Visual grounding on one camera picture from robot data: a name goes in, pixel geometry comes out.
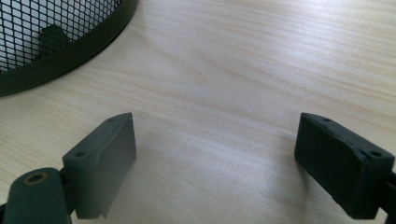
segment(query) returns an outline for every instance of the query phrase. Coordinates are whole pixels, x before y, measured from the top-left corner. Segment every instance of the wood grain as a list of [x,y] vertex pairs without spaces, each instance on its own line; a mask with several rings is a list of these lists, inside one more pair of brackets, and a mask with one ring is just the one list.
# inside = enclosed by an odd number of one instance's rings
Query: wood grain
[[293,150],[310,112],[396,154],[395,10],[392,1],[141,0],[91,61],[0,98],[0,203],[15,178],[61,168],[99,123],[131,111],[137,161],[108,220],[74,223],[361,223]]

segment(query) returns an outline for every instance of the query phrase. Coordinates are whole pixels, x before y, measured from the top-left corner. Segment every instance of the mesh container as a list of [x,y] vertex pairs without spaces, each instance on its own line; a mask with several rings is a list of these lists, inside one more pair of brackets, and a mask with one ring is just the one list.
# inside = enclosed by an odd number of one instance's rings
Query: mesh container
[[0,95],[32,88],[91,58],[117,36],[136,4],[1,0]]

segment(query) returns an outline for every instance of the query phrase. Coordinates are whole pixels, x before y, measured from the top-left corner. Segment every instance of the tabletop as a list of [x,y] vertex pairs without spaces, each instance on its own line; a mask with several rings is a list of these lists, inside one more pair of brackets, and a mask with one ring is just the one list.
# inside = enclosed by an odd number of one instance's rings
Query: tabletop
[[357,221],[293,156],[300,114],[396,154],[392,1],[141,0],[119,37],[69,74],[0,98],[0,203],[12,181],[132,112],[137,160],[107,220]]

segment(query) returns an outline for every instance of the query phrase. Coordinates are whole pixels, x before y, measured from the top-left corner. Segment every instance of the black mesh basket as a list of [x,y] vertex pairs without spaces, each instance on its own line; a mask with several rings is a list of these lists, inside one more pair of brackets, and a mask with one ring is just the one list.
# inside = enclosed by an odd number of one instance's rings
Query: black mesh basket
[[132,18],[137,0],[1,0],[0,96],[89,60]]

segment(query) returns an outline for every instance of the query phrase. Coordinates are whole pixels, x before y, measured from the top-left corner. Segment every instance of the metal mesh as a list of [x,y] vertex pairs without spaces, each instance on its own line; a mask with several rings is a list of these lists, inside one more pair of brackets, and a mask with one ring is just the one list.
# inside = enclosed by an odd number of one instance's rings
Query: metal mesh
[[78,40],[123,0],[1,0],[0,73]]

